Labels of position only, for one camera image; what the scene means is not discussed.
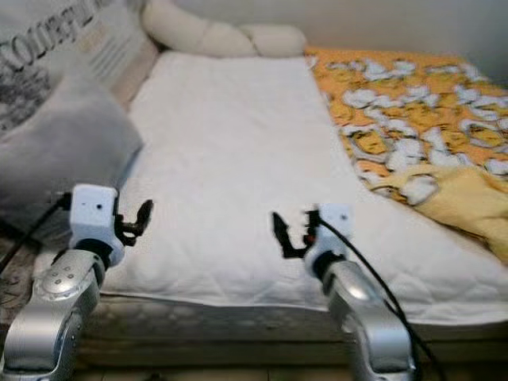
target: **white wall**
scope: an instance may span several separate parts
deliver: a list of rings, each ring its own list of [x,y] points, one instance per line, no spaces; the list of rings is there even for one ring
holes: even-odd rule
[[[311,44],[458,53],[508,86],[508,0],[175,0],[234,23],[297,25]]]

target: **yellow blanket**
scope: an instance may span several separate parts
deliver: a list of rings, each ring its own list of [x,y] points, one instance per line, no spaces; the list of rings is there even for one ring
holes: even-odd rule
[[[454,56],[308,48],[358,176],[508,263],[508,93]]]

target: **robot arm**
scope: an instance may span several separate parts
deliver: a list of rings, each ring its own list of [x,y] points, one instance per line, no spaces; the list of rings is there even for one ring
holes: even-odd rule
[[[137,223],[125,224],[117,214],[115,189],[75,187],[71,249],[34,282],[32,298],[11,325],[0,363],[2,381],[71,377],[83,322],[99,302],[106,270],[122,260],[125,245],[135,244],[151,210],[152,201],[147,201]]]
[[[292,247],[288,226],[278,214],[273,215],[274,233],[284,258],[302,258],[307,271],[321,280],[329,312],[348,342],[355,380],[412,381],[415,368],[406,327],[360,266],[347,260],[344,243],[320,224],[323,218],[349,235],[348,208],[321,204],[308,214],[305,248]]]

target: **quilted mattress cover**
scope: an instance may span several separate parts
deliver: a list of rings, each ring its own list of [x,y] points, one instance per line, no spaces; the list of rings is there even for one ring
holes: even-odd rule
[[[166,310],[168,301],[325,310],[319,282],[300,261],[281,258],[270,213],[287,218],[297,243],[301,210],[339,202],[353,211],[353,243],[412,322],[508,320],[508,271],[494,256],[363,187],[303,58],[164,53],[130,116],[145,147],[126,180],[120,211],[134,219],[147,198],[155,208],[147,232],[108,272],[102,292],[152,303],[130,312],[125,305],[123,313],[151,321],[159,314],[166,322],[185,317],[185,309]]]

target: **floor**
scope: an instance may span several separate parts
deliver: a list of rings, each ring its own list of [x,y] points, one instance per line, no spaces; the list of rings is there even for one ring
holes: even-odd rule
[[[447,367],[448,381],[503,381],[508,370],[502,364],[473,364]],[[85,371],[74,381],[352,381],[346,368],[270,368]],[[437,381],[429,370],[424,381]]]

